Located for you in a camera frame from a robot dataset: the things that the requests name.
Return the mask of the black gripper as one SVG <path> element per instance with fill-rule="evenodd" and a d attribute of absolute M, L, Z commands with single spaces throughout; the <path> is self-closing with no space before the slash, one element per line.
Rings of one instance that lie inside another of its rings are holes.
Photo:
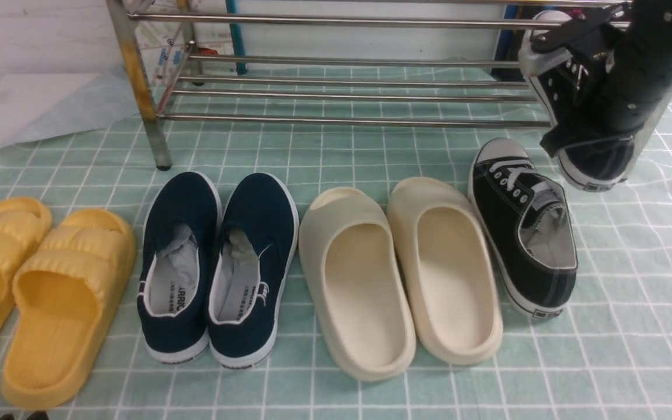
<path fill-rule="evenodd" d="M 521 74 L 528 78 L 539 76 L 571 58 L 587 64 L 602 60 L 624 39 L 624 30 L 614 26 L 624 16 L 628 16 L 628 5 L 593 8 L 533 35 L 530 46 L 519 50 Z"/>

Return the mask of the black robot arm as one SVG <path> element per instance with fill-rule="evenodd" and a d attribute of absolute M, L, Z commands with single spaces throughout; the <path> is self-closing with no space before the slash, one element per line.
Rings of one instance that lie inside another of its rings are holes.
<path fill-rule="evenodd" d="M 552 101 L 542 148 L 554 157 L 632 155 L 638 131 L 672 87 L 672 1 L 632 1 L 581 15 L 531 39 L 530 75 L 573 61 L 586 78 Z"/>

